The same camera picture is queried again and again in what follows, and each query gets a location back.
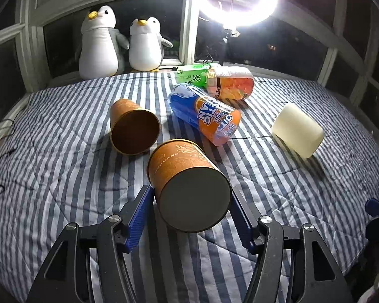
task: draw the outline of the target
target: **orange tin can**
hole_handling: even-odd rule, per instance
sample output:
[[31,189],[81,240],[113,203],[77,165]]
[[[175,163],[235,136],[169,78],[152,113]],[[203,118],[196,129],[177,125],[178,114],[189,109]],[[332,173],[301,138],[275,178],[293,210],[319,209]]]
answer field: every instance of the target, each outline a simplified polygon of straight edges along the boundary
[[160,215],[176,230],[202,232],[229,209],[229,181],[194,142],[164,142],[151,154],[147,173]]
[[156,115],[128,99],[119,99],[111,106],[109,121],[112,146],[125,155],[147,151],[160,133]]

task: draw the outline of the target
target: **white penguin plush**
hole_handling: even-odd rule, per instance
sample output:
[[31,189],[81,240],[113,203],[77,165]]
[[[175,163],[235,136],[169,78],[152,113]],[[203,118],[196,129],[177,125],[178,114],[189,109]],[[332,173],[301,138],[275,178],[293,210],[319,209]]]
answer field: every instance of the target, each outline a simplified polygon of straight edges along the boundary
[[163,45],[173,47],[160,35],[160,23],[156,18],[135,19],[130,25],[130,66],[141,72],[157,70],[164,58]]
[[79,72],[84,80],[122,74],[125,69],[120,48],[129,49],[128,39],[115,29],[115,14],[109,6],[91,12],[82,24]]

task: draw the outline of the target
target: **metal bolt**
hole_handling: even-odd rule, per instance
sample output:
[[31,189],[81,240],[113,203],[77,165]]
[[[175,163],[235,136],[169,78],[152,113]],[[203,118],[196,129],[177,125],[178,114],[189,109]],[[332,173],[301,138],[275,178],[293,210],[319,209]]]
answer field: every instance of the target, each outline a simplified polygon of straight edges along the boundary
[[119,215],[112,214],[111,216],[109,216],[108,221],[111,223],[115,223],[115,222],[118,222],[120,219],[121,218],[119,217]]
[[263,223],[271,223],[272,222],[272,218],[268,215],[263,215],[261,218],[260,218],[261,222]]
[[306,231],[312,232],[314,230],[314,225],[307,223],[303,225],[303,228],[305,228]]
[[66,230],[68,230],[68,231],[72,231],[72,230],[74,230],[76,228],[77,228],[77,224],[74,223],[74,222],[71,222],[71,223],[69,223],[69,224],[66,225]]

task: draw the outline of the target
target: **bed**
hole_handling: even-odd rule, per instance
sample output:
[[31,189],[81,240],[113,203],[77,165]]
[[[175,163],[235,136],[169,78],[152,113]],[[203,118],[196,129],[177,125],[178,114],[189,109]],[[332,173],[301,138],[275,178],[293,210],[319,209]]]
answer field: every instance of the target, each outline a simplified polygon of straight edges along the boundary
[[[247,202],[281,224],[316,226],[345,273],[362,252],[369,216],[379,200],[379,149],[371,135],[316,82],[255,78],[234,137],[215,147],[175,117],[167,96],[173,72],[132,73],[50,88],[30,96],[1,147],[0,282],[26,300],[39,267],[68,222],[101,222],[148,183],[149,154],[122,156],[109,139],[109,107],[123,97],[153,111],[162,131],[152,147],[172,138],[197,142]],[[302,160],[270,128],[288,102],[324,129],[317,152]],[[95,250],[90,252],[96,302],[101,302]],[[125,257],[139,302],[240,302],[256,257],[242,247],[230,214],[199,234],[178,233],[156,203],[139,247]],[[290,254],[285,251],[278,302],[284,302]]]

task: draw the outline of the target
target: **polar bear graphic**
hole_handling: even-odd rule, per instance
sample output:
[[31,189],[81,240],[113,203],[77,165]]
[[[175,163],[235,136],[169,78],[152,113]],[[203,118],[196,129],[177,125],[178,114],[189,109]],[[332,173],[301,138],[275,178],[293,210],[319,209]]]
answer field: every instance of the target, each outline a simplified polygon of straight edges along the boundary
[[180,96],[184,99],[195,97],[195,93],[191,91],[188,84],[179,84],[175,86],[170,95]]

